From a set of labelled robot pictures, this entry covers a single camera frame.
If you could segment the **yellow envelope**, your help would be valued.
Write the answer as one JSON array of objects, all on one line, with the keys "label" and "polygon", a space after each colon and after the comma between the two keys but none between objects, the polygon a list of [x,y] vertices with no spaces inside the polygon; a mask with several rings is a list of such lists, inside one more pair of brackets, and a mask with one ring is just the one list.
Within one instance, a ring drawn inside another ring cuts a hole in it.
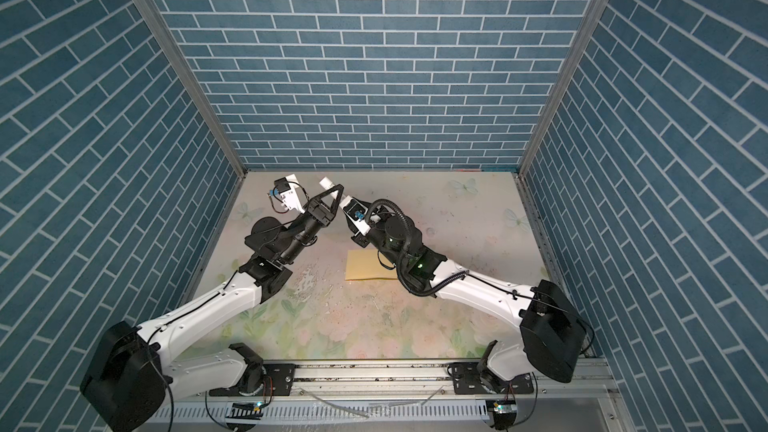
[{"label": "yellow envelope", "polygon": [[345,280],[396,280],[394,266],[379,257],[376,249],[359,249],[347,252]]}]

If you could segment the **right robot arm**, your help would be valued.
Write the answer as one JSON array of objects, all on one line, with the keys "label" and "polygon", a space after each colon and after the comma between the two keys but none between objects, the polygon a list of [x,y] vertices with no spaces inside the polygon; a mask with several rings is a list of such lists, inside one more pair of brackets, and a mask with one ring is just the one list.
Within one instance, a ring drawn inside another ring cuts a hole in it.
[{"label": "right robot arm", "polygon": [[500,393],[516,377],[535,372],[572,381],[590,328],[555,283],[514,284],[458,264],[424,245],[413,220],[388,199],[347,197],[342,208],[353,241],[386,258],[407,292],[469,306],[517,333],[512,342],[493,339],[487,345],[476,366],[485,389]]}]

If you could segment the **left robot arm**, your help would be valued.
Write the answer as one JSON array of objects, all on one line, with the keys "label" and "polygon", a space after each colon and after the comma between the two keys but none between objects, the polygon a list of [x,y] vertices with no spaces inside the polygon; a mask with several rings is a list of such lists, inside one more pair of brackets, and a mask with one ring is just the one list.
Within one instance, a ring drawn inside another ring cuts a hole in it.
[{"label": "left robot arm", "polygon": [[212,390],[273,397],[263,358],[244,343],[198,359],[179,357],[220,325],[275,296],[298,255],[335,219],[342,185],[326,182],[323,192],[300,204],[294,182],[278,183],[288,187],[281,198],[298,217],[288,223],[259,219],[245,239],[253,254],[229,279],[155,319],[139,325],[121,321],[103,333],[80,391],[111,430],[133,431],[162,406]]}]

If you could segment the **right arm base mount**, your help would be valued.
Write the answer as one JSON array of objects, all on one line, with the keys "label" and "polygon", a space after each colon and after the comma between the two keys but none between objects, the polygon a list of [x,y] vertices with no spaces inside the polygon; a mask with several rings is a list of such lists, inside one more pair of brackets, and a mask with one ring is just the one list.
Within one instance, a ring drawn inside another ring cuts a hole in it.
[{"label": "right arm base mount", "polygon": [[480,394],[532,394],[535,391],[530,374],[522,374],[504,381],[480,366],[477,361],[452,362],[447,365],[447,374],[456,395]]}]

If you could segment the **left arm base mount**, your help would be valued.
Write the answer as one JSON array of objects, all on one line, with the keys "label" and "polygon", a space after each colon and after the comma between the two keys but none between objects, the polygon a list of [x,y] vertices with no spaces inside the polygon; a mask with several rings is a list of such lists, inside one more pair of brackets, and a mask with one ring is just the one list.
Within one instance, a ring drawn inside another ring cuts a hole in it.
[{"label": "left arm base mount", "polygon": [[249,367],[243,378],[232,387],[209,391],[213,397],[289,396],[293,387],[296,365],[292,363],[266,363],[259,369]]}]

